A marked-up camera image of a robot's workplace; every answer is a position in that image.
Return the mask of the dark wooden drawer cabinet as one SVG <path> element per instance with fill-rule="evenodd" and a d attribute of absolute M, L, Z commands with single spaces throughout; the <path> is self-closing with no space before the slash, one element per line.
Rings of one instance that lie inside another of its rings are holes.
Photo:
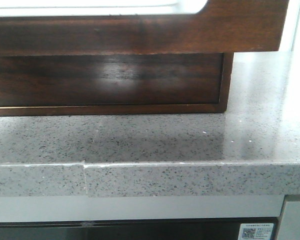
<path fill-rule="evenodd" d="M 232 53 L 217 54 L 222 54 L 223 60 L 221 65 L 219 98 L 216 103 L 0 106 L 0 117 L 223 113 L 226 111 L 228 104 L 234 55 Z"/>

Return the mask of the grey cabinet door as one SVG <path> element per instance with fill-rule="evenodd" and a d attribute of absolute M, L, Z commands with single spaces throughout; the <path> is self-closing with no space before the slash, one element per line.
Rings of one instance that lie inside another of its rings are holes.
<path fill-rule="evenodd" d="M 300 195 L 285 197 L 275 239 L 300 240 Z"/>

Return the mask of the white QR code sticker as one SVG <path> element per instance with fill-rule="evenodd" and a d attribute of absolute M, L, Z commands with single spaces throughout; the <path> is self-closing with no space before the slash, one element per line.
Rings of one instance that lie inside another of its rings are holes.
<path fill-rule="evenodd" d="M 238 240 L 270 240 L 274 223 L 242 223 L 239 228 Z"/>

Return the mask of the black appliance under counter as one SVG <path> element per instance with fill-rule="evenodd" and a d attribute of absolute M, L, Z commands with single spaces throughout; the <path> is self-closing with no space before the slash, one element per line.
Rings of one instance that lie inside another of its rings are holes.
<path fill-rule="evenodd" d="M 241 224 L 276 217 L 0 222 L 0 240 L 237 240 Z"/>

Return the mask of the wooden drawer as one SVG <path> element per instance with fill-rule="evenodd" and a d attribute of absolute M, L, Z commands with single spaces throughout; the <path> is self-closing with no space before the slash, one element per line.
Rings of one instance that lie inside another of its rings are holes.
<path fill-rule="evenodd" d="M 286 0 L 210 0 L 196 14 L 0 17 L 0 57 L 277 51 Z"/>
<path fill-rule="evenodd" d="M 216 103 L 222 63 L 221 53 L 0 57 L 0 107 Z"/>

